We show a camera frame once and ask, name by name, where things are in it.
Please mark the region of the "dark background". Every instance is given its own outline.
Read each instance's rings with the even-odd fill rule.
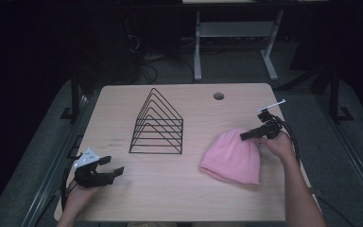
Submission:
[[[146,12],[125,26],[125,15],[91,15],[84,3],[0,0],[0,194],[65,81],[76,77],[88,94],[138,77],[139,60],[129,52],[127,30],[139,32],[146,51],[173,56],[180,54],[180,37],[194,37],[191,12]],[[287,10],[278,39],[286,37],[301,41],[292,68],[333,65],[363,104],[363,1]]]

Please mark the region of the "white metal stand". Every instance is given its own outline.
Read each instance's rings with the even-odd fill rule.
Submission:
[[[270,79],[277,80],[278,76],[269,56],[278,34],[283,13],[283,10],[279,10],[275,20],[269,22],[201,22],[200,13],[197,12],[196,52],[194,53],[195,81],[202,79],[199,56],[200,37],[269,37],[269,44],[266,49],[261,50],[261,57],[264,60]]]

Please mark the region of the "wooden table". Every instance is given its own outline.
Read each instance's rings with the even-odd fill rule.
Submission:
[[[129,153],[137,114],[151,88],[156,88],[182,116],[182,154]],[[215,93],[222,93],[224,98],[214,99]],[[91,148],[101,157],[112,156],[112,161],[99,166],[98,172],[120,166],[125,172],[113,185],[102,189],[79,219],[285,220],[283,168],[265,147],[260,147],[261,185],[257,188],[220,182],[199,171],[203,154],[221,133],[261,126],[255,110],[275,102],[271,88],[263,83],[105,87],[79,151]],[[283,118],[279,107],[269,111]],[[60,217],[59,203],[55,218]]]

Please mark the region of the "gray carpet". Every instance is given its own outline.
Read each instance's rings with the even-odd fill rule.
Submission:
[[[262,43],[247,43],[244,47],[231,46],[222,53],[202,55],[202,81],[200,83],[240,83],[264,82],[277,87],[295,79],[300,71],[289,70],[289,64],[296,45],[277,43],[271,58],[280,79],[271,81],[262,63],[259,49]],[[192,66],[193,56],[183,59]],[[151,64],[158,70],[156,82],[159,84],[190,83],[191,68],[184,61],[157,61]],[[275,92],[277,99],[285,98],[281,106],[285,120],[297,136],[305,167],[313,189],[318,195],[332,203],[337,210],[350,219],[355,226],[363,226],[363,186],[348,161],[328,116],[322,111],[318,99],[327,101],[327,94],[314,96],[309,92],[312,79],[288,92]],[[140,77],[135,84],[147,84]],[[88,97],[88,104],[82,109],[76,125],[60,119],[64,108],[70,107],[70,84],[63,85],[56,99],[30,145],[7,188],[0,199],[0,226],[21,226],[40,188],[47,169],[60,149],[68,152],[77,135],[82,135],[87,127],[99,88]],[[340,86],[340,104],[349,109],[354,121],[341,123],[350,141],[363,161],[363,108],[354,91],[344,82]],[[63,160],[57,169],[55,181],[51,185],[46,203],[60,186],[61,172],[68,161]],[[47,207],[38,226],[55,226],[53,213],[58,204],[56,197]],[[334,210],[320,202],[320,207],[329,226],[349,226]],[[78,222],[77,226],[124,226],[126,223]],[[284,223],[248,223],[247,226],[285,226]]]

